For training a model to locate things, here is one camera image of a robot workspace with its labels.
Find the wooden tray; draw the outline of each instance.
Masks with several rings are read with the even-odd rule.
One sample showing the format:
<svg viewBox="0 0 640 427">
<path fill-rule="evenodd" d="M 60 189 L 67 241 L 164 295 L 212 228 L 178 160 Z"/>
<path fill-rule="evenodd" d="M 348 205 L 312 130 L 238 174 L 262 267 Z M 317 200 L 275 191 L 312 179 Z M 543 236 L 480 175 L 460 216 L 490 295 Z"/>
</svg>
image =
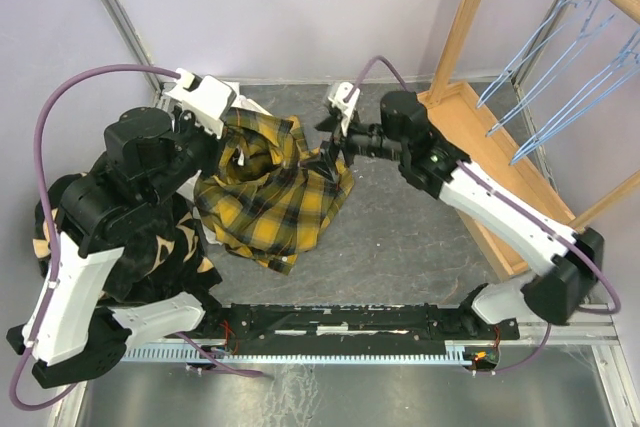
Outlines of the wooden tray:
<svg viewBox="0 0 640 427">
<path fill-rule="evenodd" d="M 427 105 L 429 92 L 418 98 Z M 476 109 L 477 102 L 478 96 L 468 83 L 450 84 L 440 102 L 429 105 L 429 119 L 498 183 L 544 215 L 568 224 L 575 216 L 533 163 L 524 158 L 509 165 L 518 145 L 506 130 L 486 136 L 496 118 L 485 105 Z M 527 264 L 505 242 L 471 217 L 458 213 L 498 277 L 506 279 L 527 269 Z"/>
</svg>

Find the gray wall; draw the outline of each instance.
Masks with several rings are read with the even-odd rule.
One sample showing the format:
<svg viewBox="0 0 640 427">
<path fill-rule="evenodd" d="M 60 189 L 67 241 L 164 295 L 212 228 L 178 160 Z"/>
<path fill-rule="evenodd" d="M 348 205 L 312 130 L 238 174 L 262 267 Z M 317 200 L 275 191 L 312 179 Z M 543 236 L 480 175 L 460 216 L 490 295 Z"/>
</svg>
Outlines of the gray wall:
<svg viewBox="0 0 640 427">
<path fill-rule="evenodd" d="M 603 3 L 597 18 L 616 12 Z M 536 123 L 541 126 L 584 83 L 607 65 L 638 26 L 624 14 L 594 42 L 584 55 L 532 105 Z M 545 51 L 525 90 L 540 78 L 573 40 L 563 35 Z M 545 144 L 560 194 L 576 213 L 581 213 L 606 192 L 640 168 L 638 129 L 640 75 L 630 80 L 598 107 L 580 118 Z M 608 211 L 593 226 L 606 238 L 605 272 L 620 293 L 624 309 L 616 318 L 616 328 L 633 374 L 640 388 L 640 360 L 636 355 L 640 333 L 640 270 L 637 247 L 640 244 L 640 193 Z"/>
<path fill-rule="evenodd" d="M 275 81 L 353 78 L 377 53 L 432 74 L 459 0 L 121 1 L 156 63 Z M 551 2 L 483 0 L 458 75 L 501 70 Z"/>
<path fill-rule="evenodd" d="M 8 400 L 17 356 L 4 342 L 7 328 L 29 318 L 42 284 L 30 242 L 37 200 L 33 128 L 42 103 L 62 81 L 90 67 L 132 59 L 99 0 L 0 0 L 0 12 L 0 425 L 42 426 L 46 413 L 19 412 Z M 146 85 L 140 74 L 116 74 L 65 96 L 45 136 L 49 181 L 90 167 L 104 126 L 124 109 L 146 103 L 151 95 Z M 41 392 L 30 372 L 20 392 L 32 402 L 52 394 Z"/>
</svg>

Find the white toothed strip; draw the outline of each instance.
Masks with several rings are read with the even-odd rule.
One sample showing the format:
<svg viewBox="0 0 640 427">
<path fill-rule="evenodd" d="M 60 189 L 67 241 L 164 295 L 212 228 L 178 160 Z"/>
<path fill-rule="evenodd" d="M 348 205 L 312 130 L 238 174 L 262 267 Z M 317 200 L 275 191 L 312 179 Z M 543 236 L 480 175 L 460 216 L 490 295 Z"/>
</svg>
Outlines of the white toothed strip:
<svg viewBox="0 0 640 427">
<path fill-rule="evenodd" d="M 392 364 L 392 365 L 470 365 L 462 359 L 463 346 L 448 345 L 444 355 L 228 355 L 219 358 L 232 364 Z M 150 343 L 133 349 L 123 357 L 129 362 L 190 362 L 207 364 L 198 352 L 183 344 Z"/>
</svg>

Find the yellow and black plaid shirt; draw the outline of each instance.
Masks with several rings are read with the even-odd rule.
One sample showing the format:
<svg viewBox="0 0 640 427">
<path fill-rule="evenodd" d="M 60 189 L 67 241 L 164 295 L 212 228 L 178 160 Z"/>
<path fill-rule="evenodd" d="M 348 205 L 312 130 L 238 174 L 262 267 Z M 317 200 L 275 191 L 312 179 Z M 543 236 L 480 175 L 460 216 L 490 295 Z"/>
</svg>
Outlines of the yellow and black plaid shirt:
<svg viewBox="0 0 640 427">
<path fill-rule="evenodd" d="M 338 161 L 334 183 L 300 167 L 315 151 L 296 117 L 230 109 L 225 124 L 218 175 L 199 179 L 194 191 L 202 222 L 229 252 L 288 274 L 338 213 L 351 172 Z"/>
</svg>

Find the wooden rack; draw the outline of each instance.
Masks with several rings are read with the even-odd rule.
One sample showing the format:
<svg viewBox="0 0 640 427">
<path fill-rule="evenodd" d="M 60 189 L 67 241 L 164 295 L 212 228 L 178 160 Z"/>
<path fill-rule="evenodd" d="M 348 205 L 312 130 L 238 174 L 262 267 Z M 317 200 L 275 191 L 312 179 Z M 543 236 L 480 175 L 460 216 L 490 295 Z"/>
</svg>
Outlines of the wooden rack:
<svg viewBox="0 0 640 427">
<path fill-rule="evenodd" d="M 505 129 L 486 137 L 487 130 L 497 122 L 495 116 L 485 105 L 476 109 L 478 96 L 467 82 L 449 83 L 480 1 L 460 1 L 431 88 L 419 99 L 429 110 L 434 125 L 500 184 L 544 215 L 583 229 L 595 216 L 640 186 L 640 171 L 576 217 L 528 158 L 509 165 L 518 149 L 516 142 Z M 640 24 L 640 0 L 610 1 Z M 482 224 L 461 212 L 460 216 L 498 277 L 504 279 L 527 269 L 520 256 Z"/>
</svg>

